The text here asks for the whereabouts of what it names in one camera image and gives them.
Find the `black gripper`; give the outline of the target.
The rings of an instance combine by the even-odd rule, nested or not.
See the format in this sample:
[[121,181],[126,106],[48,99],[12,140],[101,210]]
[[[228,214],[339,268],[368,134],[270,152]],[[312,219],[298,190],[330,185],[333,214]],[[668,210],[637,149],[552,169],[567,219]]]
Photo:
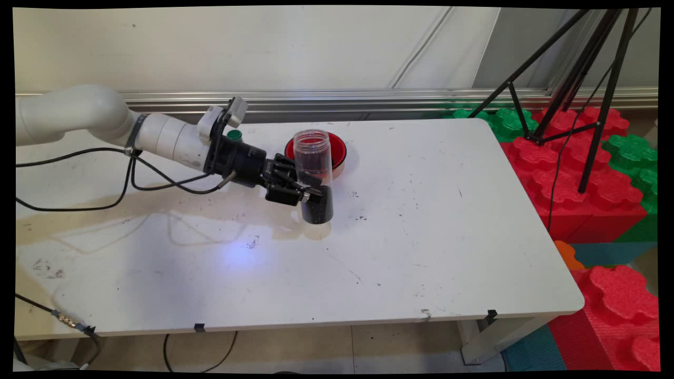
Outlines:
[[231,140],[222,132],[216,132],[210,140],[205,158],[204,173],[219,175],[221,186],[236,183],[248,188],[266,187],[266,199],[270,202],[296,206],[298,203],[320,203],[323,201],[322,180],[315,176],[301,176],[300,182],[309,184],[302,187],[297,182],[295,162],[284,154],[275,154],[273,173],[281,179],[270,180],[266,151],[246,144],[242,139]]

